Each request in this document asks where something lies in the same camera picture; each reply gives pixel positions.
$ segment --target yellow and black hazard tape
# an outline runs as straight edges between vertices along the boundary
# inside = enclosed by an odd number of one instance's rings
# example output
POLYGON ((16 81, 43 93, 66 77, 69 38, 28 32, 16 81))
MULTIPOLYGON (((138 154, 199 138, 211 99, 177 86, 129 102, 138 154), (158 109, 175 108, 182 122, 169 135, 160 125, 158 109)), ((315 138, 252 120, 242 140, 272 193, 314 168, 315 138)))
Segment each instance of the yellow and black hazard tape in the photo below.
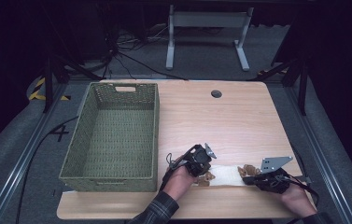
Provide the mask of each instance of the yellow and black hazard tape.
MULTIPOLYGON (((36 83, 33 93, 31 93, 29 100, 46 100, 47 97, 45 95, 40 95, 39 91, 41 90, 41 87, 44 85, 45 83, 45 78, 42 77, 38 80, 38 82, 36 83)), ((71 100, 71 96, 70 95, 64 95, 62 96, 61 100, 71 100)))

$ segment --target person's left hand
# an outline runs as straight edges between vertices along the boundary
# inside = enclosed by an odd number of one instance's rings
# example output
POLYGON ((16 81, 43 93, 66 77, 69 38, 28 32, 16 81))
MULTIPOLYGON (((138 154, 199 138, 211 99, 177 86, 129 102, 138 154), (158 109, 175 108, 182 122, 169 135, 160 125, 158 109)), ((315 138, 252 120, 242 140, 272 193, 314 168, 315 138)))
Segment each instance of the person's left hand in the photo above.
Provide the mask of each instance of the person's left hand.
POLYGON ((190 175, 185 166, 180 166, 170 176, 163 191, 177 201, 188 191, 190 185, 196 181, 197 177, 190 175))

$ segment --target plaid shirt sleeve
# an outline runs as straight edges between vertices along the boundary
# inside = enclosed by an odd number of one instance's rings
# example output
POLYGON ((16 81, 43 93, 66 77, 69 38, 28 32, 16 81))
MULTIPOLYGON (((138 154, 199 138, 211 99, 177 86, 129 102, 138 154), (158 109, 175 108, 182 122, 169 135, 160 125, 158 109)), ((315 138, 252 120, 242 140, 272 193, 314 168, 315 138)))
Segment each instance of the plaid shirt sleeve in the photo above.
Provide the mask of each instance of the plaid shirt sleeve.
POLYGON ((146 210, 130 220, 128 224, 167 223, 178 208, 178 204, 172 197, 160 191, 146 210))

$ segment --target gray carpet floor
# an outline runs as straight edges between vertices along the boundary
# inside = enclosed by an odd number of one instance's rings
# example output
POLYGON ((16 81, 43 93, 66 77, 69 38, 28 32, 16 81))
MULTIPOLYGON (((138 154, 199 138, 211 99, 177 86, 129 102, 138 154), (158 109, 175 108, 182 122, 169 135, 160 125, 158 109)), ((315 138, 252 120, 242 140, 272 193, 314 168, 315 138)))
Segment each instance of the gray carpet floor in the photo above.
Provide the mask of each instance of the gray carpet floor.
MULTIPOLYGON (((101 69, 94 73, 107 78, 166 78, 164 74, 171 74, 186 79, 211 79, 211 80, 236 80, 243 81, 253 78, 258 71, 269 69, 271 61, 287 32, 288 27, 251 27, 248 30, 244 50, 250 65, 250 71, 243 72, 238 61, 233 40, 237 39, 238 31, 233 29, 201 30, 187 29, 176 32, 175 64, 172 71, 165 70, 165 58, 167 51, 166 35, 158 35, 161 38, 155 42, 146 44, 140 49, 122 51, 141 63, 148 65, 146 68, 140 63, 125 56, 116 56, 108 65, 107 69, 101 69)), ((130 48, 132 45, 120 45, 130 48)), ((89 62, 86 67, 96 62, 89 62)), ((327 212, 333 223, 344 223, 342 209, 339 208, 332 189, 323 176, 323 172, 317 165, 314 150, 306 130, 301 124, 299 111, 293 106, 290 92, 297 92, 298 83, 291 88, 285 89, 278 82, 282 75, 276 75, 266 81, 268 89, 274 100, 279 117, 284 125, 289 141, 303 158, 305 172, 312 179, 312 188, 320 195, 318 210, 327 212)), ((36 82, 31 84, 26 95, 32 93, 36 82)), ((61 100, 53 105, 53 111, 45 122, 42 133, 38 139, 42 139, 53 127, 73 118, 82 101, 83 94, 90 80, 81 75, 72 76, 65 86, 63 95, 71 96, 71 100, 61 100)), ((55 89, 62 85, 55 84, 55 89)), ((36 130, 39 121, 45 116, 42 111, 44 101, 32 100, 30 104, 14 119, 0 134, 0 193, 13 167, 18 162, 22 152, 30 143, 32 133, 36 130)), ((343 196, 352 211, 352 163, 348 158, 336 132, 331 126, 327 115, 315 94, 312 83, 308 83, 306 96, 305 120, 311 125, 312 131, 325 155, 333 176, 339 183, 343 196)), ((72 120, 65 125, 69 132, 59 139, 58 134, 49 134, 40 145, 28 172, 25 190, 22 197, 21 212, 17 218, 21 197, 22 181, 12 192, 10 200, 4 204, 4 210, 0 213, 0 223, 124 223, 124 220, 61 220, 56 216, 62 192, 68 188, 58 179, 63 159, 70 143, 72 132, 76 127, 76 121, 72 120)), ((273 223, 287 223, 288 219, 272 220, 273 223)), ((232 223, 243 223, 242 220, 233 220, 232 223)))

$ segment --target desk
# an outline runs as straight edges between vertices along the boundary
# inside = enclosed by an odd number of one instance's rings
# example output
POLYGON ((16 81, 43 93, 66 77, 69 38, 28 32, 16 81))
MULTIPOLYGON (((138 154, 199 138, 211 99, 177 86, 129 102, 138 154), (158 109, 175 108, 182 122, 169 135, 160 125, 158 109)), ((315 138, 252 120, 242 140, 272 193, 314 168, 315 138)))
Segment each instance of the desk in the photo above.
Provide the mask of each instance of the desk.
MULTIPOLYGON (((272 98, 261 82, 123 80, 157 82, 161 101, 158 188, 168 153, 184 154, 208 143, 217 155, 212 165, 253 164, 262 158, 292 156, 289 140, 272 98), (212 90, 222 92, 220 98, 212 90)), ((301 175, 296 160, 284 166, 301 175)), ((65 192, 57 215, 63 219, 132 218, 156 192, 65 192)), ((292 214, 255 186, 191 187, 173 218, 276 218, 292 214)))

